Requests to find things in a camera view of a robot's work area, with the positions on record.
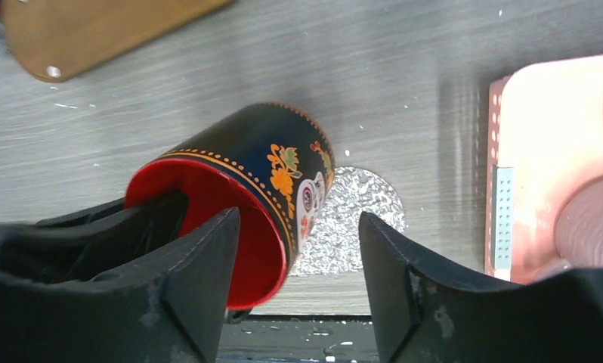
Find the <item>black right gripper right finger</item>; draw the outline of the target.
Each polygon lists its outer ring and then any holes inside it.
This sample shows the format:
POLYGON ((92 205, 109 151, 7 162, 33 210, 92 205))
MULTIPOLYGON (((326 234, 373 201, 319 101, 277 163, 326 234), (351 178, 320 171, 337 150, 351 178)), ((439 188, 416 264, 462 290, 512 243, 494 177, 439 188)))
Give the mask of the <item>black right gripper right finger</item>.
POLYGON ((529 285, 466 268, 372 213, 359 240, 383 362, 603 362, 603 268, 529 285))

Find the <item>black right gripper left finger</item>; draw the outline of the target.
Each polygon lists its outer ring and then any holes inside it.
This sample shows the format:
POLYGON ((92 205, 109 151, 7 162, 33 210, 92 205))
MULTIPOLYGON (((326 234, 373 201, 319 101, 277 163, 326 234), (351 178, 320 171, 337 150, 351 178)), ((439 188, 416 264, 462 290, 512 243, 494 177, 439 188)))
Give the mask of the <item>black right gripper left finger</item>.
POLYGON ((0 362, 214 362, 240 213, 186 234, 181 192, 0 224, 0 362))

